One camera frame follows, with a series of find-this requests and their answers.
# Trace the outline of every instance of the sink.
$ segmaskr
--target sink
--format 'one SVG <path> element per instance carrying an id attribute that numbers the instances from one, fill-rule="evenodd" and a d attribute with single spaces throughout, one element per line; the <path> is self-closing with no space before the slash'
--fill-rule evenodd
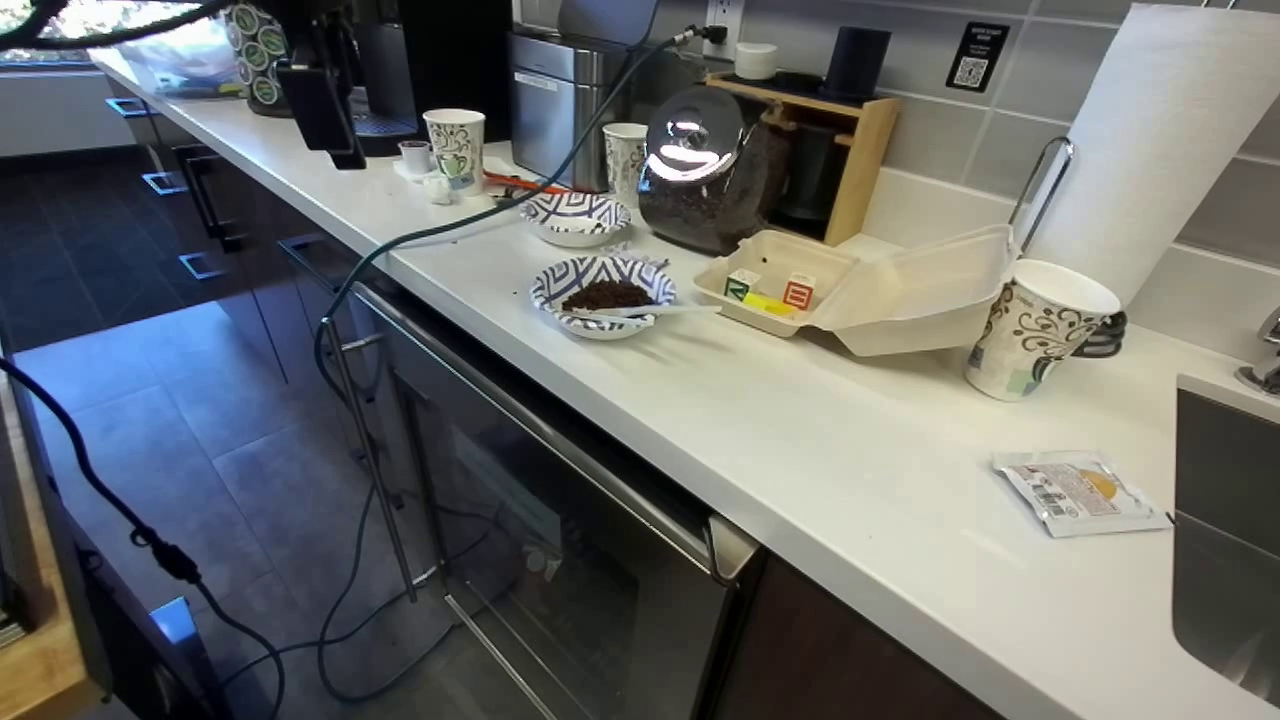
<path id="1" fill-rule="evenodd" d="M 1280 709 L 1280 409 L 1260 396 L 1174 396 L 1172 632 Z"/>

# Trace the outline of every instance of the white countertop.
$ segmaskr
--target white countertop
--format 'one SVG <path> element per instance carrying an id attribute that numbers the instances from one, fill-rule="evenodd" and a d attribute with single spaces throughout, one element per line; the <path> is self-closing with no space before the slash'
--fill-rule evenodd
<path id="1" fill-rule="evenodd" d="M 244 102 L 157 110 L 355 251 L 481 208 L 432 208 L 390 159 L 337 171 Z M 650 237 L 631 250 L 668 257 L 678 290 L 702 263 Z M 579 346 L 524 299 L 553 259 L 505 216 L 384 269 L 996 714 L 1280 717 L 1174 645 L 1172 532 L 1046 541 L 986 471 L 990 451 L 1086 450 L 1172 507 L 1174 386 L 1246 393 L 1226 358 L 1133 327 L 1114 361 L 996 403 L 954 351 L 851 361 L 722 318 Z"/>

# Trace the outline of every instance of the lid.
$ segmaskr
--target lid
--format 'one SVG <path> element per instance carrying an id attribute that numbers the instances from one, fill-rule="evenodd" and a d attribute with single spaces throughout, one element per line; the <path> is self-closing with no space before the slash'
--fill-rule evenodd
<path id="1" fill-rule="evenodd" d="M 650 112 L 645 170 L 668 183 L 702 183 L 734 165 L 738 141 L 738 103 L 726 94 L 690 87 Z"/>

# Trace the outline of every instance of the ceramic bowl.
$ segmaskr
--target ceramic bowl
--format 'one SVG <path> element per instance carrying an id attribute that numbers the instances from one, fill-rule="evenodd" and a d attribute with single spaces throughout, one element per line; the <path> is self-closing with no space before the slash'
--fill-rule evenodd
<path id="1" fill-rule="evenodd" d="M 625 339 L 656 325 L 650 313 L 631 318 L 592 318 L 592 313 L 563 313 L 563 299 L 587 283 L 637 283 L 650 306 L 676 306 L 676 279 L 663 271 L 663 259 L 647 257 L 577 257 L 563 263 L 544 269 L 531 279 L 531 307 L 579 339 Z"/>
<path id="2" fill-rule="evenodd" d="M 628 230 L 628 208 L 605 192 L 539 192 L 524 203 L 524 221 L 539 239 L 587 251 Z"/>

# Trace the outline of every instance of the paper towel roll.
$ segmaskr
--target paper towel roll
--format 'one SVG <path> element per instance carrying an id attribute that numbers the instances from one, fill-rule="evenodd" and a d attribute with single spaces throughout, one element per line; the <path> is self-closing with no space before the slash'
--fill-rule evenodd
<path id="1" fill-rule="evenodd" d="M 1133 5 L 1027 257 L 1127 306 L 1274 97 L 1280 14 Z"/>

